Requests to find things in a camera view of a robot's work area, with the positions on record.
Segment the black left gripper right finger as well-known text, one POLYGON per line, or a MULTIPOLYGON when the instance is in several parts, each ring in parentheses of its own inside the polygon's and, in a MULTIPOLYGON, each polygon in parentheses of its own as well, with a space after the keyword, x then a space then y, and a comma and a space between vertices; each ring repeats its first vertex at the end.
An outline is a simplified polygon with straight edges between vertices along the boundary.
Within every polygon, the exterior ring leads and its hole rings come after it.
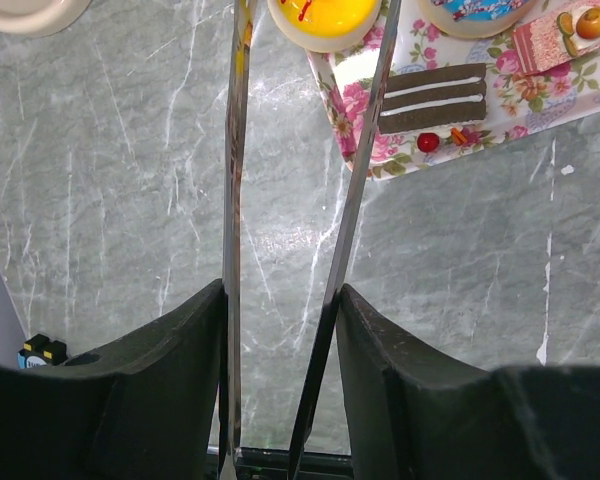
POLYGON ((336 322, 358 479, 600 479, 600 366, 486 371, 345 286, 336 322))

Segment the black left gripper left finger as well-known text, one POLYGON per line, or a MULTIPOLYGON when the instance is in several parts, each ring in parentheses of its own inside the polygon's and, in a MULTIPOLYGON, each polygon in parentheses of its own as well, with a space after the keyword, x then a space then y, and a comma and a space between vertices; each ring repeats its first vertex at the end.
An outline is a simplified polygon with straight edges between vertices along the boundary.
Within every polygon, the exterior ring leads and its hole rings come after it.
POLYGON ((0 479, 200 479, 216 402, 224 292, 59 366, 0 366, 0 479))

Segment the yellow toy tart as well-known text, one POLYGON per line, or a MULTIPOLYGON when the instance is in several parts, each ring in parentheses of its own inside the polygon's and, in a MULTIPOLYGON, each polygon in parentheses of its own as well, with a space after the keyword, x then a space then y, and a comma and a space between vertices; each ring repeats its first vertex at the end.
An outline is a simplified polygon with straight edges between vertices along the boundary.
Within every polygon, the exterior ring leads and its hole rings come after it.
POLYGON ((278 29, 294 44, 317 53, 353 47, 372 29, 377 0, 272 0, 267 7, 278 29))

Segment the metal serving tongs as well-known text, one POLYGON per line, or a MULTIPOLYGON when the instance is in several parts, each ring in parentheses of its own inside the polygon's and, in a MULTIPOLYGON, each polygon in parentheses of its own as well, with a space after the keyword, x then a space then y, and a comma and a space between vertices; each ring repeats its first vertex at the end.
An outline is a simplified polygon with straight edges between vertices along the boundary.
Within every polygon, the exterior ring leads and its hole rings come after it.
MULTIPOLYGON (((250 31, 252 2, 234 4, 231 66, 225 120, 225 180, 223 217, 222 281, 227 306, 227 340, 224 372, 220 385, 220 425, 224 460, 219 476, 237 476, 241 440, 241 353, 240 353, 240 220, 241 180, 246 138, 250 31)), ((326 361, 335 329, 341 291, 349 264, 367 172, 372 156, 381 107, 397 38, 401 4, 389 4, 384 36, 371 83, 368 107, 361 130, 354 168, 342 211, 324 300, 307 374, 288 450, 287 476, 297 478, 305 444, 310 436, 326 361)))

